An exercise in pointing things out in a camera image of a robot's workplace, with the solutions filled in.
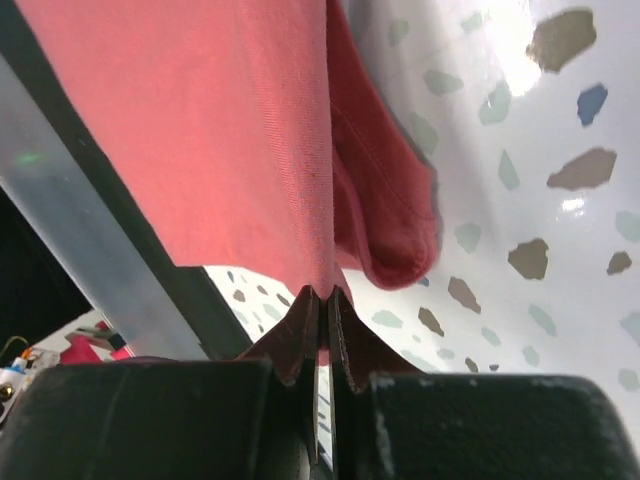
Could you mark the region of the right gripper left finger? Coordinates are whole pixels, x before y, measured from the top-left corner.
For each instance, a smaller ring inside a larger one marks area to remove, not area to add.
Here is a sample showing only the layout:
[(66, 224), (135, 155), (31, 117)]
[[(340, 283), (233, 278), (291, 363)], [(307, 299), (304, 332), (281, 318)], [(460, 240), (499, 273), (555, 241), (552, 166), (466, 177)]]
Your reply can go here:
[(233, 361), (132, 358), (40, 373), (1, 435), (5, 479), (308, 479), (320, 301)]

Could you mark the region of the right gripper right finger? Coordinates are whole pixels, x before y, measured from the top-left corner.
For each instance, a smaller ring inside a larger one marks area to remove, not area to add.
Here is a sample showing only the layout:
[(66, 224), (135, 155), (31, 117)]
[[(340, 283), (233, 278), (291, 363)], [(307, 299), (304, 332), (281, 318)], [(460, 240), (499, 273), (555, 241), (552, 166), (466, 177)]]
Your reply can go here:
[(337, 479), (635, 479), (604, 392), (583, 377), (425, 373), (335, 289), (325, 306)]

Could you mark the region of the salmon pink t shirt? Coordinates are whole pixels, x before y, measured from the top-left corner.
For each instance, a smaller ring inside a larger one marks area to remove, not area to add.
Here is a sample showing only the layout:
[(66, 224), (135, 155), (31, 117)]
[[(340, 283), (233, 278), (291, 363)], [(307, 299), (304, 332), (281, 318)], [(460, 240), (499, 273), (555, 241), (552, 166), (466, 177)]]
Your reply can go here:
[(238, 273), (261, 333), (347, 270), (435, 263), (431, 170), (373, 85), (338, 1), (20, 1), (65, 96), (172, 262)]

